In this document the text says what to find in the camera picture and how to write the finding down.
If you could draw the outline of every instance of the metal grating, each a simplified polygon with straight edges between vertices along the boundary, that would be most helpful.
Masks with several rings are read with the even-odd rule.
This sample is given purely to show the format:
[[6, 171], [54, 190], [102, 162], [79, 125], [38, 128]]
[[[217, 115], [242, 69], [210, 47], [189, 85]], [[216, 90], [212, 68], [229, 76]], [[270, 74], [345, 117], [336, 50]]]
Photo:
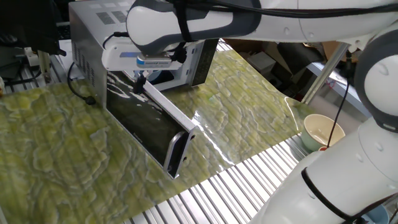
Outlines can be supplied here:
[[86, 58], [84, 55], [81, 56], [81, 67], [83, 69], [83, 73], [86, 73]]
[[113, 11], [112, 14], [118, 19], [120, 23], [126, 22], [127, 17], [123, 14], [122, 11]]
[[79, 65], [81, 65], [81, 53], [80, 53], [80, 49], [79, 49], [79, 48], [77, 48], [77, 57], [78, 57], [77, 63], [78, 63]]
[[93, 69], [91, 69], [91, 84], [95, 87], [95, 74]]
[[90, 64], [87, 62], [87, 79], [90, 81], [91, 75], [90, 75]]
[[124, 224], [248, 223], [307, 155], [296, 135]]
[[111, 16], [109, 16], [109, 14], [107, 12], [97, 12], [96, 14], [97, 14], [98, 18], [101, 19], [103, 24], [105, 24], [105, 25], [115, 24], [115, 22], [113, 21], [113, 19], [111, 18]]

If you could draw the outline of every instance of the green marbled mat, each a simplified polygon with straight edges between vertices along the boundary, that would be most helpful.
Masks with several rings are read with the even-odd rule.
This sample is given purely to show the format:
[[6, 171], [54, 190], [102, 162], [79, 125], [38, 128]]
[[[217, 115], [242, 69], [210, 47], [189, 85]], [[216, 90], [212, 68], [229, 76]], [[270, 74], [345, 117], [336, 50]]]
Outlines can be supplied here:
[[8, 223], [119, 224], [299, 133], [311, 113], [235, 51], [216, 53], [204, 85], [165, 95], [198, 125], [175, 180], [64, 83], [1, 98], [0, 206]]

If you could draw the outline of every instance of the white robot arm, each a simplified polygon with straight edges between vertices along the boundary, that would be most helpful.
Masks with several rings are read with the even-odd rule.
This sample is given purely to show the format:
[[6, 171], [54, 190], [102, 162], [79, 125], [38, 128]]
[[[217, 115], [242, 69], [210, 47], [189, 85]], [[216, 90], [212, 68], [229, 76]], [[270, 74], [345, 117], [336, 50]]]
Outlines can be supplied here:
[[[173, 49], [183, 49], [191, 40], [222, 37], [279, 42], [338, 40], [351, 44], [350, 50], [364, 50], [355, 86], [374, 117], [327, 151], [304, 159], [254, 217], [253, 224], [343, 223], [398, 193], [398, 14], [387, 10], [397, 1], [190, 2], [181, 15], [181, 8], [176, 11], [181, 6], [178, 1], [135, 1], [127, 17], [129, 38], [106, 43], [104, 66], [108, 70], [178, 69], [183, 60], [172, 59]], [[225, 7], [215, 6], [217, 2], [272, 9], [269, 13], [273, 16], [237, 9], [226, 12]], [[342, 6], [350, 12], [373, 7], [384, 11], [336, 16], [344, 11]], [[322, 17], [333, 13], [335, 16]], [[126, 51], [136, 53], [137, 65], [127, 63], [124, 68], [124, 62], [113, 60]]]

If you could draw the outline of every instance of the cardboard box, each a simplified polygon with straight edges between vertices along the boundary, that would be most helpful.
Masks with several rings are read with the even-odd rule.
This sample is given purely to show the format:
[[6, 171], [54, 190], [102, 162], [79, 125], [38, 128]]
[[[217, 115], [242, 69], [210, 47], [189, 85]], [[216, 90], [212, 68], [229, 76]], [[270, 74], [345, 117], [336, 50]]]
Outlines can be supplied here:
[[[326, 58], [329, 60], [329, 58], [331, 57], [333, 52], [338, 47], [339, 42], [337, 42], [337, 41], [323, 42], [322, 45], [323, 45], [323, 49], [325, 50]], [[353, 54], [352, 58], [353, 58], [353, 62], [354, 63], [358, 62], [358, 56], [356, 54]], [[346, 56], [344, 55], [341, 60], [345, 62], [346, 61]]]
[[275, 65], [275, 60], [264, 52], [250, 56], [247, 61], [261, 74], [269, 73]]

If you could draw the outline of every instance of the metal bar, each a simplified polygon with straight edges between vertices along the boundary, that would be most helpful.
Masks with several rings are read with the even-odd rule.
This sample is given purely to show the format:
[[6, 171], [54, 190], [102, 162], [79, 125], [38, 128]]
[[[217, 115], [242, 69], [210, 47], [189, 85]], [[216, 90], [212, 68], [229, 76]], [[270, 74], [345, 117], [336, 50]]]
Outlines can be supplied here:
[[262, 153], [260, 153], [260, 154], [262, 154], [264, 157], [269, 158], [269, 159], [279, 168], [279, 170], [282, 171], [282, 173], [284, 174], [284, 176], [282, 176], [283, 179], [285, 179], [285, 178], [287, 177], [286, 171], [280, 166], [280, 164], [275, 160], [275, 158], [272, 157], [272, 156], [269, 154], [269, 150], [265, 150], [264, 152], [262, 152]]
[[277, 159], [280, 159], [281, 161], [283, 161], [286, 165], [287, 165], [287, 167], [290, 169], [290, 170], [292, 170], [293, 169], [293, 167], [279, 154], [279, 152], [278, 152], [278, 150], [277, 149], [275, 149], [275, 146], [272, 146], [271, 147], [271, 150], [268, 150], [269, 152], [271, 152], [272, 154], [275, 154], [276, 156], [276, 158]]
[[196, 199], [189, 190], [186, 190], [178, 195], [178, 198], [190, 212], [191, 217], [195, 223], [214, 223], [211, 218], [204, 212], [204, 208], [197, 204]]
[[265, 164], [258, 155], [253, 156], [251, 159], [258, 169], [261, 170], [261, 172], [265, 174], [266, 177], [272, 182], [272, 185], [275, 186], [275, 188], [278, 188], [278, 186], [282, 183], [282, 180], [278, 178], [278, 176], [275, 174], [275, 171]]
[[262, 169], [262, 167], [260, 167], [259, 164], [257, 164], [257, 163], [254, 161], [253, 157], [250, 158], [250, 162], [251, 162], [252, 165], [254, 165], [254, 166], [257, 167], [257, 169], [259, 170], [259, 172], [261, 172], [262, 176], [265, 177], [265, 178], [268, 180], [268, 182], [274, 187], [274, 189], [276, 189], [277, 186], [273, 183], [273, 181], [271, 181], [271, 179], [268, 177], [268, 175], [265, 173], [265, 171]]
[[269, 196], [272, 195], [273, 190], [267, 186], [266, 181], [262, 178], [262, 175], [249, 163], [249, 161], [244, 161], [242, 164], [250, 172], [250, 174], [255, 178], [255, 180], [260, 184], [260, 186], [267, 192]]
[[199, 188], [197, 188], [197, 190], [201, 190], [203, 192], [224, 223], [237, 223], [236, 219], [230, 218], [232, 215], [231, 211], [225, 205], [222, 198], [216, 193], [215, 189], [211, 187], [208, 180], [203, 181], [202, 183], [198, 184], [198, 186]]
[[156, 222], [153, 214], [150, 212], [150, 210], [144, 211], [143, 215], [149, 224], [157, 224], [157, 222]]
[[256, 199], [256, 197], [254, 196], [255, 193], [253, 191], [250, 191], [250, 188], [247, 185], [245, 185], [243, 183], [243, 181], [238, 176], [235, 176], [229, 170], [226, 170], [226, 173], [227, 173], [227, 175], [225, 175], [225, 176], [223, 176], [223, 173], [220, 174], [221, 176], [223, 176], [222, 180], [230, 178], [236, 184], [236, 186], [239, 187], [239, 189], [242, 191], [244, 196], [248, 199], [248, 201], [253, 206], [253, 208], [256, 210], [256, 212], [258, 210], [260, 210], [260, 208], [263, 204]]
[[293, 151], [296, 154], [296, 156], [298, 156], [298, 158], [296, 158], [296, 159], [298, 161], [301, 161], [305, 157], [305, 155], [304, 155], [304, 153], [302, 151], [300, 151], [298, 149], [294, 149], [294, 147], [292, 147], [291, 141], [293, 141], [293, 140], [286, 139], [285, 141], [281, 142], [280, 145], [284, 149], [289, 149], [289, 150]]
[[237, 219], [239, 223], [248, 223], [249, 216], [245, 214], [243, 207], [240, 206], [239, 203], [235, 201], [233, 197], [228, 193], [225, 185], [221, 184], [221, 181], [217, 179], [217, 176], [210, 178], [209, 183], [217, 191], [221, 199], [223, 199], [225, 205], [229, 208], [235, 219]]
[[178, 204], [178, 202], [175, 200], [175, 197], [172, 197], [167, 200], [168, 205], [170, 208], [173, 210], [175, 217], [177, 218], [179, 223], [193, 223], [188, 219], [188, 211], [184, 212], [182, 210], [182, 207]]
[[155, 205], [156, 212], [159, 214], [159, 216], [161, 217], [162, 221], [163, 221], [165, 224], [168, 224], [168, 221], [166, 220], [165, 216], [163, 215], [162, 211], [160, 210], [159, 205]]
[[265, 204], [269, 197], [270, 193], [256, 180], [255, 177], [246, 169], [243, 164], [238, 164], [234, 167], [239, 174], [248, 182], [249, 186], [252, 187], [253, 191], [257, 196], [260, 197], [261, 201]]
[[287, 159], [292, 163], [293, 168], [294, 168], [294, 167], [299, 163], [299, 159], [297, 159], [297, 158], [294, 156], [294, 154], [297, 156], [297, 153], [294, 152], [293, 150], [289, 149], [289, 148], [286, 150], [286, 148], [285, 148], [286, 146], [285, 146], [285, 147], [282, 146], [284, 143], [285, 143], [284, 141], [281, 142], [281, 143], [279, 143], [279, 144], [276, 146], [276, 148], [278, 148], [279, 151], [280, 151], [283, 155], [287, 156]]
[[191, 193], [191, 196], [195, 199], [197, 202], [198, 206], [202, 210], [202, 212], [205, 214], [207, 220], [210, 223], [221, 223], [219, 219], [217, 219], [216, 216], [216, 211], [209, 205], [208, 203], [205, 202], [205, 199], [201, 194], [198, 193], [197, 188], [194, 186], [189, 189], [189, 192]]
[[238, 188], [238, 186], [230, 179], [222, 178], [221, 175], [215, 176], [215, 178], [219, 179], [223, 186], [228, 190], [229, 194], [234, 198], [236, 203], [242, 208], [243, 212], [249, 217], [252, 218], [254, 214], [256, 214], [256, 208], [250, 204], [249, 199], [242, 193], [242, 191]]
[[293, 169], [297, 165], [297, 162], [294, 160], [294, 158], [283, 151], [278, 144], [273, 146], [272, 149], [289, 166], [289, 168]]
[[138, 214], [132, 218], [134, 224], [148, 224], [147, 219], [144, 216], [144, 213]]
[[326, 63], [325, 67], [322, 70], [322, 73], [318, 76], [318, 78], [314, 81], [311, 88], [304, 96], [302, 103], [310, 104], [315, 94], [317, 94], [318, 90], [325, 83], [326, 79], [330, 76], [332, 71], [336, 68], [338, 62], [344, 56], [346, 51], [348, 50], [349, 44], [340, 43], [335, 52], [331, 55], [329, 61]]

